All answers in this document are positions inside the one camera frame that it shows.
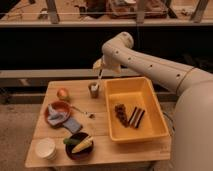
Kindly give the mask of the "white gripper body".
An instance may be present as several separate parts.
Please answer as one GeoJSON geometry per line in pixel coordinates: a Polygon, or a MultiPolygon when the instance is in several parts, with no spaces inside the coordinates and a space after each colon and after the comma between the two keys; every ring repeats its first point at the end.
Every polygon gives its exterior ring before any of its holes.
{"type": "Polygon", "coordinates": [[[121,72],[120,63],[117,62],[115,59],[109,57],[109,56],[103,55],[101,57],[101,67],[103,69],[112,70],[112,71],[114,71],[116,73],[120,73],[121,72]]]}

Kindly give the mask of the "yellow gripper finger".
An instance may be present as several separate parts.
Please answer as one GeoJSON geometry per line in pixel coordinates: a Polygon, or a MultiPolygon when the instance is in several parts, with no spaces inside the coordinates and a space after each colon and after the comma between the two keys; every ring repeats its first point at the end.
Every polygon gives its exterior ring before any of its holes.
{"type": "Polygon", "coordinates": [[[97,61],[94,62],[93,64],[93,69],[98,70],[103,67],[103,61],[101,59],[98,59],[97,61]]]}

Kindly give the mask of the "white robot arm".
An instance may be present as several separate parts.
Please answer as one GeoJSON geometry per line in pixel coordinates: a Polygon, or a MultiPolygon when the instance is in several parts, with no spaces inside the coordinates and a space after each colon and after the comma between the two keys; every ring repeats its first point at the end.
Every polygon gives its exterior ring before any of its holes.
{"type": "Polygon", "coordinates": [[[177,96],[171,171],[213,171],[213,73],[133,49],[121,32],[103,43],[93,66],[118,71],[125,66],[177,96]]]}

